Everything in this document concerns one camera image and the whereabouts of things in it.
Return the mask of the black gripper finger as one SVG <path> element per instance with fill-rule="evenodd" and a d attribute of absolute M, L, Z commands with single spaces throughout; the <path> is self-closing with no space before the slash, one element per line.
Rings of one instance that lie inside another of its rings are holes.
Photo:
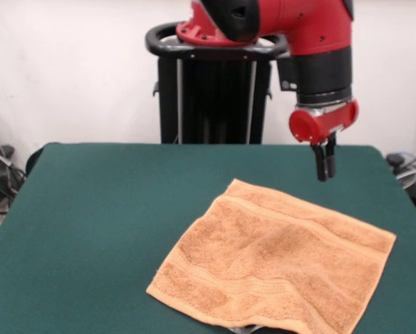
<path fill-rule="evenodd" d="M 333 132 L 329 137 L 326 144 L 326 167 L 328 179 L 333 178 L 336 174 L 336 162 L 335 162 L 335 146 L 336 146 L 336 133 Z"/>
<path fill-rule="evenodd" d="M 325 182 L 328 179 L 328 163 L 324 148 L 321 144 L 311 144 L 310 147 L 315 156 L 317 178 L 320 182 Z"/>

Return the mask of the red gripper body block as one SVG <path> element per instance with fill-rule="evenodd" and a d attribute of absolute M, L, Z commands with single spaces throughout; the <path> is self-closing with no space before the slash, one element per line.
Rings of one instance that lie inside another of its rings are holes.
<path fill-rule="evenodd" d="M 289 117 L 289 128 L 300 143 L 322 143 L 336 131 L 350 127 L 358 113 L 355 100 L 321 108 L 299 106 Z"/>

